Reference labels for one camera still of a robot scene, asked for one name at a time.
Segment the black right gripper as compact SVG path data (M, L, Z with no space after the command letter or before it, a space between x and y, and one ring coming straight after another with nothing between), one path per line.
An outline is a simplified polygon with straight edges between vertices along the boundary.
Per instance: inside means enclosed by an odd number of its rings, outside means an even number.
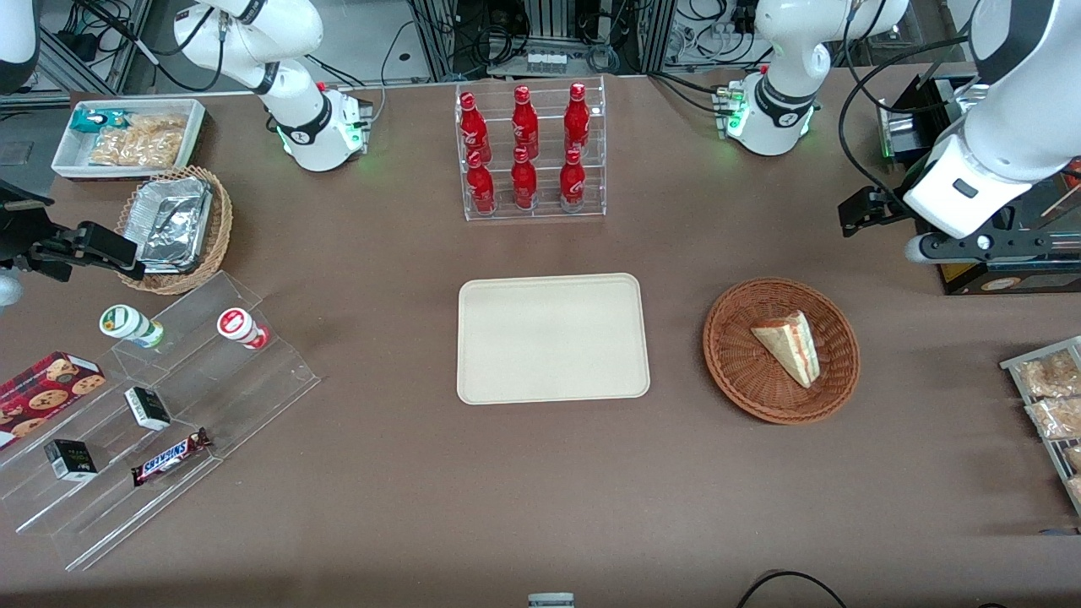
M77 257L85 265L117 272L129 280L143 280L145 265L138 259L138 244L94 222L81 222L77 230L70 230L46 214L46 208L54 203L46 196L1 181L4 269L39 272L66 282Z

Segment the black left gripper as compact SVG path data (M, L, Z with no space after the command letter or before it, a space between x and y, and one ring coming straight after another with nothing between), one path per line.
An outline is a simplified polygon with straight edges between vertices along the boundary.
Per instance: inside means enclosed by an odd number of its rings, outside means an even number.
M895 196L884 196L881 188L863 187L838 204L838 219L843 237L850 238L866 225L892 225L915 220L916 214Z

